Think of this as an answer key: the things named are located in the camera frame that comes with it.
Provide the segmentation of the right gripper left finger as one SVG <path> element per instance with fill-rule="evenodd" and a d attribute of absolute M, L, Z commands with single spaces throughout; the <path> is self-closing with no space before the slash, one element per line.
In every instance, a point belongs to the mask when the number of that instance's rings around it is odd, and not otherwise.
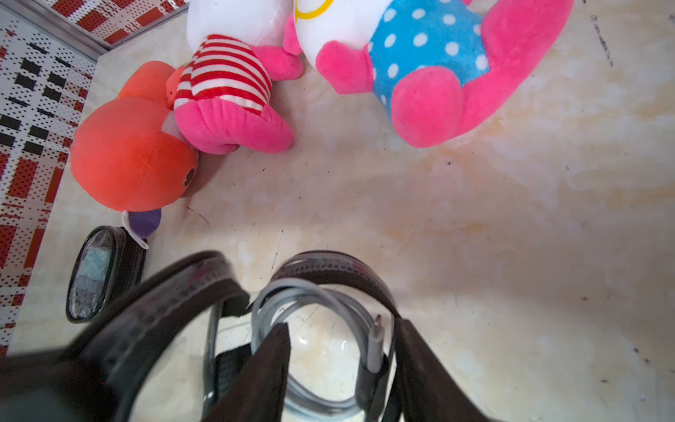
<path fill-rule="evenodd" d="M 258 349 L 252 344 L 216 355 L 207 341 L 204 421 L 280 421 L 288 385 L 291 342 L 286 324 L 274 325 Z"/>

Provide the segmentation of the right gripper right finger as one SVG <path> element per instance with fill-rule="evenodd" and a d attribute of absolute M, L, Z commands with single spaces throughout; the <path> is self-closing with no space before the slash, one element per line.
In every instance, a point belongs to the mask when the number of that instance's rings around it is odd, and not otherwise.
<path fill-rule="evenodd" d="M 392 420 L 488 421 L 407 319 L 397 320 Z"/>

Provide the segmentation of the teal charger top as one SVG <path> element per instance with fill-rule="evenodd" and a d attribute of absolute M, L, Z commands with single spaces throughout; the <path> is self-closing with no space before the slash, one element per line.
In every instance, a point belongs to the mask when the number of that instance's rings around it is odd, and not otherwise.
<path fill-rule="evenodd" d="M 98 246 L 89 248 L 80 260 L 76 281 L 103 282 L 107 277 L 111 257 L 109 249 Z"/>

